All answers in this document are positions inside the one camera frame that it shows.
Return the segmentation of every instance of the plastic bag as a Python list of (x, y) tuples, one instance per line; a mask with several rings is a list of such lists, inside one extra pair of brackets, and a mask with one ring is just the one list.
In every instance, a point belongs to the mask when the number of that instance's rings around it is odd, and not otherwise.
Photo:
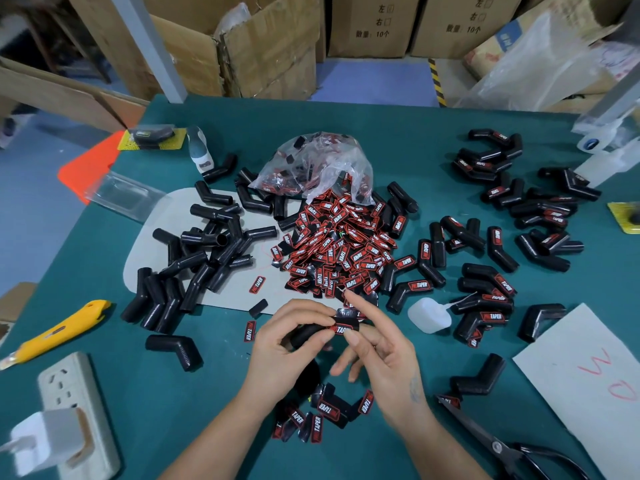
[[(344, 185), (344, 176), (351, 185)], [(373, 205), (373, 169), (357, 140), (348, 135), (318, 132), (290, 139), (278, 148), (251, 185), (276, 195), (302, 197), (311, 202), (329, 189), (351, 201)]]
[(246, 3), (242, 2), (235, 8), (231, 8), (220, 20), (220, 23), (216, 27), (216, 31), (213, 32), (213, 38), (220, 41), (220, 35), (228, 32), (236, 25), (245, 23), (251, 18), (251, 12)]
[(546, 11), (456, 107), (542, 111), (596, 82), (601, 70), (566, 21)]

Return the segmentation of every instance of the teal table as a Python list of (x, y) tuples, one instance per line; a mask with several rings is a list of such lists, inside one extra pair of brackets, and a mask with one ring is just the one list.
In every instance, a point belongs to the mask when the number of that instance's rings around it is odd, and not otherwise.
[[(525, 343), (516, 332), (526, 308), (536, 303), (564, 303), (572, 308), (584, 301), (636, 355), (640, 353), (637, 297), (632, 290), (633, 276), (637, 281), (640, 269), (640, 246), (636, 237), (620, 231), (606, 207), (608, 201), (639, 199), (640, 168), (612, 178), (602, 186), (604, 197), (600, 201), (584, 204), (571, 218), (571, 234), (584, 241), (586, 250), (571, 257), (571, 270), (561, 274), (528, 263), (513, 241), (517, 232), (508, 213), (482, 204), (479, 194), (483, 187), (460, 179), (449, 164), (461, 146), (483, 147), (466, 141), (470, 128), (520, 132), (525, 152), (512, 174), (524, 177), (529, 185), (541, 185), (544, 182), (536, 177), (539, 167), (574, 166), (584, 159), (575, 149), (578, 135), (570, 133), (574, 119), (562, 114), (190, 96), (183, 105), (171, 105), (164, 97), (157, 97), (143, 122), (199, 125), (219, 160), (227, 152), (237, 152), (240, 166), (254, 170), (261, 168), (281, 143), (296, 135), (318, 130), (354, 135), (373, 165), (376, 189), (386, 192), (386, 185), (397, 180), (420, 203), (420, 213), (412, 214), (397, 257), (415, 253), (417, 241), (428, 237), (428, 224), (444, 215), (461, 221), (478, 217), (483, 232), (489, 225), (503, 227), (505, 248), (521, 263), (520, 269), (509, 276), (519, 294), (508, 327), (487, 333), (480, 348), (473, 350), (451, 336), (425, 335), (416, 329), (406, 310), (417, 298), (409, 300), (405, 313), (394, 317), (415, 344), (424, 385), (429, 394), (435, 394), (448, 391), (450, 376), (477, 373), (487, 354), (494, 352), (508, 359), (523, 350)], [(175, 152), (124, 152), (113, 170), (165, 192), (190, 187), (198, 179), (185, 148)], [(228, 177), (216, 186), (232, 190), (233, 179)], [(117, 304), (115, 312), (85, 336), (0, 374), (0, 440), (8, 437), (17, 420), (41, 409), (38, 373), (74, 351), (84, 351), (92, 359), (123, 460), (122, 480), (155, 478), (235, 395), (251, 352), (251, 345), (242, 340), (247, 313), (206, 307), (196, 316), (185, 317), (178, 332), (195, 340), (205, 363), (194, 373), (183, 372), (174, 355), (146, 351), (148, 332), (119, 319), (132, 298), (123, 284), (122, 270), (140, 228), (139, 223), (97, 205), (85, 209), (0, 355), (8, 354), (89, 300), (108, 299)], [(460, 295), (456, 280), (462, 264), (468, 261), (492, 264), (487, 256), (478, 259), (468, 251), (449, 256), (444, 272), (449, 282), (444, 290), (433, 294), (434, 298), (444, 303)], [(412, 271), (403, 279), (418, 276)], [(386, 300), (381, 299), (381, 308)], [(265, 320), (258, 321), (259, 327)], [(327, 370), (335, 357), (322, 356), (322, 367)], [(350, 385), (346, 377), (332, 379), (332, 383), (349, 401), (359, 398), (367, 385)], [(504, 441), (556, 448), (578, 461), (592, 478), (601, 478), (580, 443), (512, 361), (490, 396), (466, 397), (463, 407)], [(437, 414), (482, 466), (495, 473), (493, 459), (444, 411), (438, 409)], [(402, 443), (376, 407), (368, 417), (359, 418), (343, 431), (327, 424), (321, 445), (302, 444), (297, 438), (286, 444), (270, 441), (270, 427), (267, 424), (261, 430), (240, 477), (417, 477)], [(553, 466), (549, 469), (554, 478), (566, 477), (557, 471)], [(11, 479), (14, 475), (8, 457), (0, 456), (0, 478)], [(56, 475), (55, 470), (48, 470), (32, 478)]]

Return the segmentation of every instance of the power strip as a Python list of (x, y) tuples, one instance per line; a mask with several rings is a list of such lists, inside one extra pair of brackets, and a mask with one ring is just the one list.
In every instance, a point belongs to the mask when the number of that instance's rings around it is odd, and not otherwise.
[(109, 480), (120, 469), (111, 428), (95, 384), (89, 357), (74, 352), (41, 372), (38, 388), (45, 410), (80, 408), (92, 444), (78, 458), (58, 466), (60, 480)]

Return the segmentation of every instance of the white plug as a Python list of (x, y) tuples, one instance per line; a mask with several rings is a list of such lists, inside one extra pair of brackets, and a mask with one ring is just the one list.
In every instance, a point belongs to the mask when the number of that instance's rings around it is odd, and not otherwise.
[(32, 414), (12, 429), (11, 441), (0, 451), (13, 453), (19, 477), (64, 463), (87, 444), (80, 413), (66, 408)]

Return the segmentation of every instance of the yellow utility knife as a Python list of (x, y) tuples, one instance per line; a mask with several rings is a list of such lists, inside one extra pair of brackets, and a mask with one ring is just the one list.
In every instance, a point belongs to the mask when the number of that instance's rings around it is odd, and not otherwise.
[(103, 311), (111, 306), (105, 299), (94, 299), (80, 308), (69, 318), (43, 334), (23, 343), (18, 350), (0, 360), (0, 371), (8, 369), (17, 363), (24, 363), (38, 355), (64, 344), (81, 333), (98, 325), (104, 318)]

